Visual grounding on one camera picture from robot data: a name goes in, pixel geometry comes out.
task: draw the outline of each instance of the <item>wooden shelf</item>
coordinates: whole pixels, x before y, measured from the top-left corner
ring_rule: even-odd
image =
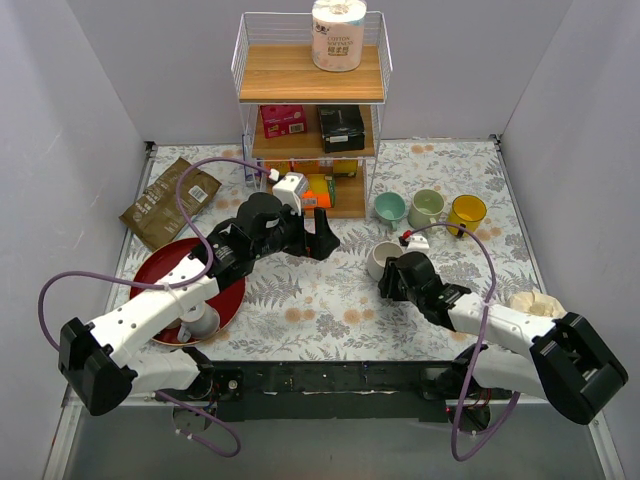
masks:
[[[320,120],[316,106],[304,105],[304,113],[307,117],[307,131],[305,133],[265,138],[262,116],[260,115],[260,109],[258,109],[256,134],[251,157],[276,160],[283,158],[359,158],[375,156],[373,121],[369,105],[360,105],[360,113],[362,114],[365,130],[364,150],[352,150],[349,152],[324,153]]]
[[[378,47],[365,45],[360,66],[326,72],[311,45],[250,45],[240,103],[383,103]]]
[[[365,218],[365,178],[362,167],[358,167],[355,177],[335,177],[336,204],[327,209],[329,218]]]

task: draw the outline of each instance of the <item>yellow mug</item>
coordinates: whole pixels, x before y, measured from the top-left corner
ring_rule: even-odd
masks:
[[[447,222],[455,223],[475,232],[486,215],[487,206],[482,200],[473,195],[460,195],[451,205],[451,213]],[[459,228],[447,227],[447,230],[457,238],[462,238],[464,235],[464,232]]]

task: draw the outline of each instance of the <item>floral tablecloth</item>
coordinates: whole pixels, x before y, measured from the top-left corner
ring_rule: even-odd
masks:
[[[149,183],[178,157],[195,162],[211,156],[241,158],[238,145],[160,147]],[[242,167],[210,164],[204,170],[223,186],[196,224],[205,235],[253,192],[244,184]],[[407,204],[421,188],[438,190],[447,201],[460,194],[479,196],[488,207],[478,236],[486,243],[498,274],[496,301],[537,288],[531,258],[492,142],[383,142],[373,184],[375,194],[392,190]],[[379,297],[365,259],[376,243],[395,239],[373,218],[331,220],[342,244],[324,262],[276,254],[256,262],[247,279],[244,303],[235,319],[198,347],[216,360],[431,360],[452,359],[475,337],[429,324],[408,303]],[[406,219],[399,232],[409,228]],[[185,231],[180,238],[193,236]],[[472,239],[458,240],[445,229],[429,234],[433,261],[443,281],[478,293],[489,285],[486,261]],[[133,237],[123,276],[133,275],[150,255]],[[129,289],[118,287],[116,305]],[[167,351],[149,342],[143,351]]]

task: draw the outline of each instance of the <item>brown package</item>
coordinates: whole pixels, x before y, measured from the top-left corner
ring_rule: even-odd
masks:
[[[190,166],[185,159],[178,158],[120,216],[120,220],[151,250],[171,242],[187,223],[176,204],[176,184]],[[218,180],[196,169],[182,182],[182,205],[193,218],[211,202],[219,188]]]

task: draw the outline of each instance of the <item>table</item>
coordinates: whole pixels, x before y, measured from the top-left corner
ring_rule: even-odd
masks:
[[[538,288],[493,142],[390,141],[383,142],[381,150],[371,202],[376,194],[392,190],[410,205],[417,190],[433,188],[445,197],[448,213],[458,195],[479,196],[488,214],[477,234],[496,264],[496,301],[506,303],[513,293]],[[148,183],[180,156],[193,163],[241,155],[239,145],[159,147]],[[206,235],[233,217],[254,190],[245,186],[240,166],[216,163],[203,169],[222,182],[212,204],[196,218]],[[371,175],[371,166],[367,171]],[[408,229],[406,219],[394,233],[374,218],[332,219],[330,224],[341,246],[328,260],[279,253],[256,262],[236,318],[198,348],[213,360],[448,360],[474,342],[473,336],[429,324],[410,304],[380,298],[365,259],[373,245]],[[454,238],[444,228],[435,230],[429,233],[429,258],[443,280],[484,293],[489,270],[477,245],[470,238]],[[190,236],[193,232],[184,231],[179,238]],[[121,276],[133,278],[150,253],[133,236]],[[128,287],[118,287],[116,306],[128,295]],[[168,350],[153,342],[142,349]]]
[[[241,151],[236,145],[160,147],[147,183],[179,156],[194,162],[220,155],[239,157]],[[214,164],[205,170],[223,183],[213,205],[196,219],[207,232],[233,216],[253,190],[245,187],[240,168]],[[496,301],[504,303],[520,290],[544,290],[492,142],[383,142],[374,192],[395,190],[409,200],[411,192],[424,187],[439,189],[447,199],[446,211],[462,193],[487,203],[487,221],[478,234],[496,264]],[[448,360],[473,343],[475,337],[430,325],[412,305],[378,298],[364,260],[375,243],[397,234],[375,219],[332,220],[331,226],[342,245],[325,262],[284,254],[257,262],[237,318],[199,348],[213,360]],[[405,220],[399,231],[406,228]],[[429,257],[444,280],[486,291],[488,268],[471,240],[456,240],[444,229],[429,239]],[[131,238],[118,275],[132,278],[149,254]],[[114,287],[109,305],[127,298],[128,288]],[[169,349],[150,342],[143,350]],[[503,431],[464,464],[450,456],[446,432],[418,428],[411,419],[242,422],[236,428],[245,442],[243,455],[227,460],[172,435],[171,406],[129,398],[109,415],[91,417],[72,395],[45,478],[85,478],[87,472],[105,480],[201,477],[212,471],[223,477],[274,479],[317,478],[318,472],[325,478],[363,479],[622,478],[602,414],[585,428],[563,419],[546,402],[525,398],[520,403]],[[496,415],[502,408],[504,402],[492,402]],[[229,441],[220,429],[207,430],[205,437]],[[468,443],[463,441],[461,448],[466,451]]]

